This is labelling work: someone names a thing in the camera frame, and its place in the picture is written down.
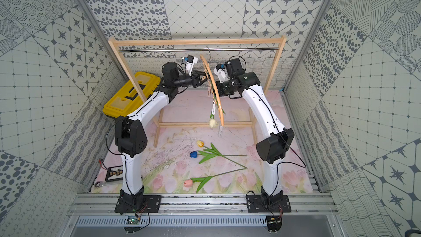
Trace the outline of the pink tulip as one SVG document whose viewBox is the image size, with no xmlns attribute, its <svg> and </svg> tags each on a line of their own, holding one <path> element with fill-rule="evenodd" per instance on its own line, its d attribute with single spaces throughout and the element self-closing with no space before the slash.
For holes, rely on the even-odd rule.
<svg viewBox="0 0 421 237">
<path fill-rule="evenodd" d="M 234 173 L 234 172 L 237 172 L 237 171 L 243 171 L 245 169 L 246 168 L 241 168 L 241 169 L 236 169 L 236 170 L 232 170 L 232 171 L 228 171 L 228 172 L 215 174 L 215 175 L 212 175 L 212 176 L 190 178 L 190 179 L 184 181 L 183 187 L 192 188 L 195 183 L 198 183 L 198 186 L 196 188 L 196 193 L 199 193 L 201 191 L 201 189 L 213 178 L 223 176 L 223 175 L 226 175 L 226 174 L 230 174 L 230 173 Z"/>
</svg>

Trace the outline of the yellow tulip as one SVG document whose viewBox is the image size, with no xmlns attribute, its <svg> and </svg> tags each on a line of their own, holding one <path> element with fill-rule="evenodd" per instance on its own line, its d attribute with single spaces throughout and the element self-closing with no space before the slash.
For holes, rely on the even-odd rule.
<svg viewBox="0 0 421 237">
<path fill-rule="evenodd" d="M 213 143 L 211 143 L 210 144 L 210 148 L 209 147 L 207 147 L 207 146 L 205 146 L 205 144 L 204 144 L 204 142 L 203 141 L 201 141 L 201 140 L 198 140 L 197 142 L 196 142 L 196 144 L 197 144 L 197 146 L 199 147 L 199 148 L 203 148 L 203 150 L 199 150 L 199 151 L 207 151 L 207 152 L 211 152 L 211 153 L 219 153 L 219 154 L 222 154 L 214 145 L 213 145 Z M 233 161 L 232 163 L 234 163 L 234 164 L 236 164 L 236 165 L 239 165 L 239 166 L 241 166 L 242 168 L 246 168 L 246 166 L 244 166 L 243 164 L 240 164 L 240 163 L 238 163 L 237 161 Z"/>
</svg>

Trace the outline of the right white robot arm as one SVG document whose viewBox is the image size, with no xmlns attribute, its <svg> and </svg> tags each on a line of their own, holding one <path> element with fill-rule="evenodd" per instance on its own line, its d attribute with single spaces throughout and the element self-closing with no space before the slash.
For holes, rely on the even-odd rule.
<svg viewBox="0 0 421 237">
<path fill-rule="evenodd" d="M 278 119 L 257 75 L 252 71 L 246 72 L 240 60 L 241 57 L 235 57 L 217 64 L 214 69 L 218 77 L 216 87 L 222 97 L 238 93 L 239 98 L 243 98 L 251 108 L 262 130 L 263 140 L 256 144 L 257 153 L 265 162 L 262 198 L 264 202 L 274 204 L 283 197 L 278 169 L 285 163 L 284 158 L 292 144 L 294 131 L 287 129 Z"/>
</svg>

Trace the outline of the blue tulip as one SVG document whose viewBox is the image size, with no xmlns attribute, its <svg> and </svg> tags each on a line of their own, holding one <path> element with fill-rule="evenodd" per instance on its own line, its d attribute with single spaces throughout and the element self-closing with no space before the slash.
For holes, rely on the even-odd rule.
<svg viewBox="0 0 421 237">
<path fill-rule="evenodd" d="M 189 156 L 191 158 L 198 158 L 198 157 L 202 157 L 202 159 L 199 161 L 199 163 L 204 163 L 212 158 L 216 158 L 216 157 L 223 157 L 228 159 L 229 161 L 233 162 L 233 160 L 229 159 L 229 157 L 246 157 L 245 155 L 223 155 L 223 154 L 219 154 L 219 153 L 211 153 L 211 152 L 207 152 L 207 151 L 193 151 L 189 154 Z"/>
</svg>

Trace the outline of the wooden clothes hanger with clips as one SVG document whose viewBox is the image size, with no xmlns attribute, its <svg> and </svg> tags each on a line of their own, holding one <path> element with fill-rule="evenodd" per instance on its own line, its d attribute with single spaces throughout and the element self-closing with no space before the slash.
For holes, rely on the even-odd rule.
<svg viewBox="0 0 421 237">
<path fill-rule="evenodd" d="M 224 130 L 224 111 L 221 106 L 220 95 L 217 89 L 216 81 L 213 76 L 213 72 L 210 69 L 208 60 L 202 54 L 200 55 L 200 58 L 202 60 L 203 67 L 205 69 L 205 74 L 208 80 L 210 92 L 212 93 L 213 101 L 218 109 L 218 116 L 220 120 L 220 124 L 218 126 L 218 135 L 219 137 L 221 137 L 223 135 L 223 130 Z"/>
</svg>

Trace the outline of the white tulip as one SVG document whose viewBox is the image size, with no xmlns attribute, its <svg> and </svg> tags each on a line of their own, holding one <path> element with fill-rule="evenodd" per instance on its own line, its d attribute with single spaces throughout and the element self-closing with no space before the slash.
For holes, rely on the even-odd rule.
<svg viewBox="0 0 421 237">
<path fill-rule="evenodd" d="M 212 110 L 211 110 L 211 113 L 210 113 L 210 116 L 209 116 L 209 127 L 210 128 L 214 128 L 217 125 L 217 121 L 215 119 L 216 112 L 218 112 L 218 114 L 219 114 L 221 127 L 224 127 L 225 111 L 219 105 L 218 101 L 214 99 L 213 104 L 212 104 Z"/>
</svg>

